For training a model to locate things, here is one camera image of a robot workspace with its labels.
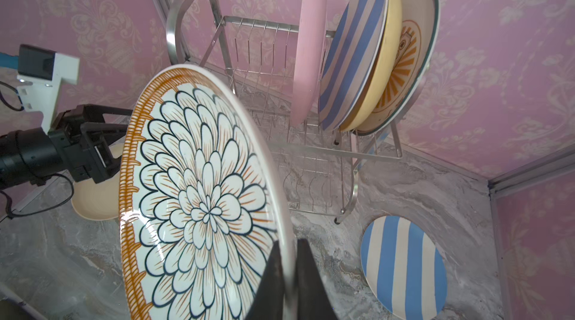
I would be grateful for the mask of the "blue striped plate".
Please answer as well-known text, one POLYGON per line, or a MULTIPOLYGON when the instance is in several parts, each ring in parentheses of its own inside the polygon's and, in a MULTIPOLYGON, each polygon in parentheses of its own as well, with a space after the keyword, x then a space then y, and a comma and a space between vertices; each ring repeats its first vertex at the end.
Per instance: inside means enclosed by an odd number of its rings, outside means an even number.
POLYGON ((324 131, 338 128, 367 85, 383 37, 389 0, 349 0, 320 80, 318 103, 324 131))
POLYGON ((448 294, 443 257, 416 224, 383 216, 366 228, 361 242, 362 271, 377 300, 400 319, 433 319, 448 294))

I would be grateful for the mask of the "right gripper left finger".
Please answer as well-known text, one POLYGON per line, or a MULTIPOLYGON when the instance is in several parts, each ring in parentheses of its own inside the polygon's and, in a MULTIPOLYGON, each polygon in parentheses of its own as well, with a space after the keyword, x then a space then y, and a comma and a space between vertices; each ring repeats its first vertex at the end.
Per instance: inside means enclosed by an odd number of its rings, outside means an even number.
POLYGON ((282 320, 285 281, 279 243, 274 242, 247 320, 282 320))

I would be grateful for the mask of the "sunburst plate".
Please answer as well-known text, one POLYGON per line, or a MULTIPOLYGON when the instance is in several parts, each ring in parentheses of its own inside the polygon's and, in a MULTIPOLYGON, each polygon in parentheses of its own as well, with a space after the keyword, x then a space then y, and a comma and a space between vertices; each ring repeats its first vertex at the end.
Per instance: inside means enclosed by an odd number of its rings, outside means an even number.
POLYGON ((367 120, 354 130, 374 134, 399 122, 417 100, 437 41, 440 0, 401 0, 403 22, 398 52, 386 90, 367 120))

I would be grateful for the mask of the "yellow bear plate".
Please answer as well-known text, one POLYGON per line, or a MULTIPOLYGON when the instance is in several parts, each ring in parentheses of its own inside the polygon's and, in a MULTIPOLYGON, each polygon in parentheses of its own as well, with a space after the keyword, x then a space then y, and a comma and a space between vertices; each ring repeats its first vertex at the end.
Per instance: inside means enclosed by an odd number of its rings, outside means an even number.
POLYGON ((395 64, 401 37, 403 20, 401 0, 388 0, 385 27, 378 47, 374 66, 369 74, 358 102, 339 127, 340 131, 351 131, 363 124, 382 102, 383 93, 389 83, 395 64))

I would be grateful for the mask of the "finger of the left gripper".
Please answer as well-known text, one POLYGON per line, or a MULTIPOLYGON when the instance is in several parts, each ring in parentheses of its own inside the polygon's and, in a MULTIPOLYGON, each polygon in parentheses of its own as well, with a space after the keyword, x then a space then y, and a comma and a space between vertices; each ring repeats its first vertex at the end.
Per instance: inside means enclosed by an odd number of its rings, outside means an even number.
POLYGON ((127 125, 85 122, 79 127, 79 142, 69 156, 70 175, 75 182, 92 179, 96 184, 115 176, 120 170, 121 156, 112 155, 110 145, 127 133, 127 125))
POLYGON ((131 116, 132 110, 98 104, 81 104, 58 114, 51 126, 51 140, 120 140, 127 126, 106 122, 105 115, 131 116))

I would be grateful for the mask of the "pink plate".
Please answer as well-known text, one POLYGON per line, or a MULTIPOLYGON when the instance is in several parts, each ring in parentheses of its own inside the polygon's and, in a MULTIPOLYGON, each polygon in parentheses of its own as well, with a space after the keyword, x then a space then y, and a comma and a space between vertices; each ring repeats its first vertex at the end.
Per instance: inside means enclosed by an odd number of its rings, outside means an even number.
POLYGON ((304 122, 317 99, 326 14, 327 0, 302 0, 290 108, 292 126, 304 122))

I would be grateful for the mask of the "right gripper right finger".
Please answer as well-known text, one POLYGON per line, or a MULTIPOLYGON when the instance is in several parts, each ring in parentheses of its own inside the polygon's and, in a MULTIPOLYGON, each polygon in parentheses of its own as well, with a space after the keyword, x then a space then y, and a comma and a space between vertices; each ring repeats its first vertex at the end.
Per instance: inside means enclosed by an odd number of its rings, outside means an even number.
POLYGON ((307 239, 297 240, 298 319, 336 320, 307 239))

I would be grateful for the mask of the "blue striped plate front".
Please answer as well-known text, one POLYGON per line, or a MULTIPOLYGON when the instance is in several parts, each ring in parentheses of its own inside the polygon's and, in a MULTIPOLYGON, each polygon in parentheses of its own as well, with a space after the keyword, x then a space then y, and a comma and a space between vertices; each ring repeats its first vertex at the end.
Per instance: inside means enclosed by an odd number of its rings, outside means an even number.
POLYGON ((383 37, 389 0, 349 0, 320 80, 318 103, 324 131, 338 128, 367 85, 383 37))

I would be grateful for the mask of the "blue striped plate back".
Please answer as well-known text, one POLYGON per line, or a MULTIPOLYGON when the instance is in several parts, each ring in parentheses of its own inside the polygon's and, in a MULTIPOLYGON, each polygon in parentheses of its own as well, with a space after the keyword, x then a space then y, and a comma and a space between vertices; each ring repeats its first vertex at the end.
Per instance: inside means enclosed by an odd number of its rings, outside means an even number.
POLYGON ((362 271, 377 300, 400 319, 433 319, 448 294, 443 257, 416 224, 383 216, 366 228, 361 242, 362 271))

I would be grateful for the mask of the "scale pattern plate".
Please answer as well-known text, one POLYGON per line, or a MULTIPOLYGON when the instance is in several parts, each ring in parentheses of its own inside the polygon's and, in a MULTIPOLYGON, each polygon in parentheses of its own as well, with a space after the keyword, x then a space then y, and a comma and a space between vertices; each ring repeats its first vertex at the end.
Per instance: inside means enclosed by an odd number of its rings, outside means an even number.
POLYGON ((273 248, 281 311, 296 316, 296 237, 277 167, 229 86, 171 66, 140 95, 118 191, 133 319, 244 319, 273 248))

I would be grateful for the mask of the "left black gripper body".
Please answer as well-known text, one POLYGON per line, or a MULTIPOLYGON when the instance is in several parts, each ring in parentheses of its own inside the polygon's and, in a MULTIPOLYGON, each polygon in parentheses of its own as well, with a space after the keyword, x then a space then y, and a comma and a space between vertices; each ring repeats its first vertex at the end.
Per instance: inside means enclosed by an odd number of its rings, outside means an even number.
POLYGON ((1 185, 45 185, 65 170, 64 161, 42 128, 1 136, 1 185))

